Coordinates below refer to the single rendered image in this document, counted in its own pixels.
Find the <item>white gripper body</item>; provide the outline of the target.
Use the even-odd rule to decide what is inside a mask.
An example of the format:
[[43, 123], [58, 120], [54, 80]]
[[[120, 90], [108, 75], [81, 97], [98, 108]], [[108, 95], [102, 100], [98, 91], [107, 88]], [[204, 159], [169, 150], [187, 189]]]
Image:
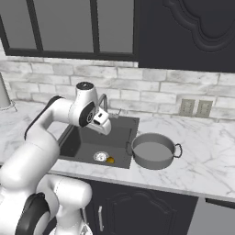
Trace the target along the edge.
[[95, 131], [108, 135], [111, 131], [111, 122], [108, 118], [95, 118], [93, 120], [93, 127]]

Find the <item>dark grey sink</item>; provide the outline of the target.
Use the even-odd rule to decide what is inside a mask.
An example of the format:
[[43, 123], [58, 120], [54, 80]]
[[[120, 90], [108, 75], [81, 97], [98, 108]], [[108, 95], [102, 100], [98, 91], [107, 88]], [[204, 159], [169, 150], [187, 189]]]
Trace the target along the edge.
[[[126, 142], [133, 141], [137, 135], [140, 119], [138, 117], [111, 118], [112, 129], [108, 135], [99, 134], [89, 128], [69, 125], [60, 136], [60, 159], [72, 162], [85, 162], [128, 169], [132, 156], [126, 151]], [[97, 162], [94, 155], [105, 151], [115, 162]]]

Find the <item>silver sink drain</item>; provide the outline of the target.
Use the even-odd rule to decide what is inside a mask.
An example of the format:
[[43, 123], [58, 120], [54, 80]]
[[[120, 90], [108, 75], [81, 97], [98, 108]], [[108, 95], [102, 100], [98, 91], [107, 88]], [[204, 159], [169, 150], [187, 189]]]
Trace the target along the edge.
[[97, 162], [105, 162], [108, 158], [108, 154], [105, 151], [98, 151], [94, 155], [94, 160]]

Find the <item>grey curved tap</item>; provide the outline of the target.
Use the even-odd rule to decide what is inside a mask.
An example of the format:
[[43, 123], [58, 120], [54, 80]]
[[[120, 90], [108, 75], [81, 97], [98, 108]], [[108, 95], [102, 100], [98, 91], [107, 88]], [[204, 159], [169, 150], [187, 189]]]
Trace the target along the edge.
[[[104, 104], [104, 110], [107, 111], [107, 97], [106, 94], [101, 94], [101, 96], [98, 99], [98, 105]], [[120, 115], [120, 111], [118, 111], [116, 114], [109, 114], [111, 118], [118, 118]]]

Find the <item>black lower cupboard door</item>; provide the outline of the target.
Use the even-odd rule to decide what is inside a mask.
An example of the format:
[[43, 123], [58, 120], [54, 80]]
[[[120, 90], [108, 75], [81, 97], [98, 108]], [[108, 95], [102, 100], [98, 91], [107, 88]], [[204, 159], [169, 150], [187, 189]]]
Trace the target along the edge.
[[[90, 180], [87, 218], [94, 235], [187, 235], [198, 198]], [[102, 206], [104, 231], [98, 223]]]

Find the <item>black cupboard door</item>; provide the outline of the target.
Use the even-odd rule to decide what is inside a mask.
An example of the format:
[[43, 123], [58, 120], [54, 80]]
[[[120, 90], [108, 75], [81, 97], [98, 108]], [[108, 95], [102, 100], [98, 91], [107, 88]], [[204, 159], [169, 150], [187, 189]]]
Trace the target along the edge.
[[235, 0], [140, 0], [139, 67], [235, 73]]
[[[87, 218], [94, 235], [187, 235], [198, 198], [90, 180]], [[102, 206], [104, 231], [98, 223]]]

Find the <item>black framed window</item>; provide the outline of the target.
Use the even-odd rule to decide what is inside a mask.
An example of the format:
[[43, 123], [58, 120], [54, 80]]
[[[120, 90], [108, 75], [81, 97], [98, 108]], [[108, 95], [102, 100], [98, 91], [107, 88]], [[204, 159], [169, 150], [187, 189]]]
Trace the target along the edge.
[[135, 62], [138, 0], [0, 0], [9, 56]]

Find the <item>black upper cupboard door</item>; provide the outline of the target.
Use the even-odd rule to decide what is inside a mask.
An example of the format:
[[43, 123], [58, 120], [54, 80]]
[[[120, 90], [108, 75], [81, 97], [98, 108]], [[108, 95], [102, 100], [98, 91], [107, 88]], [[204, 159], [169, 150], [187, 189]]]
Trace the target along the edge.
[[140, 0], [139, 67], [235, 73], [235, 0]]

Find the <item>grey dishwasher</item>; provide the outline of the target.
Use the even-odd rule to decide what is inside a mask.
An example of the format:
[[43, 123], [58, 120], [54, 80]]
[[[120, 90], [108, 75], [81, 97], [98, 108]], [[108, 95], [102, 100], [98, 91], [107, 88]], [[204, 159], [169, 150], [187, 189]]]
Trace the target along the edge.
[[187, 235], [235, 235], [235, 209], [199, 198]]

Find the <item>grey wall socket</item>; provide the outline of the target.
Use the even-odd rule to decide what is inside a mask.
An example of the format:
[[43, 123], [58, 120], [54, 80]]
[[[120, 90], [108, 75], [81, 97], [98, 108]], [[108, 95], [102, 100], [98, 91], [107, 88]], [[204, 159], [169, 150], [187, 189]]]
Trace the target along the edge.
[[212, 104], [213, 104], [212, 101], [200, 100], [198, 103], [197, 111], [196, 111], [196, 117], [208, 118], [210, 111], [211, 111]]
[[194, 106], [194, 99], [183, 99], [180, 106], [179, 115], [183, 117], [191, 117], [193, 115]]

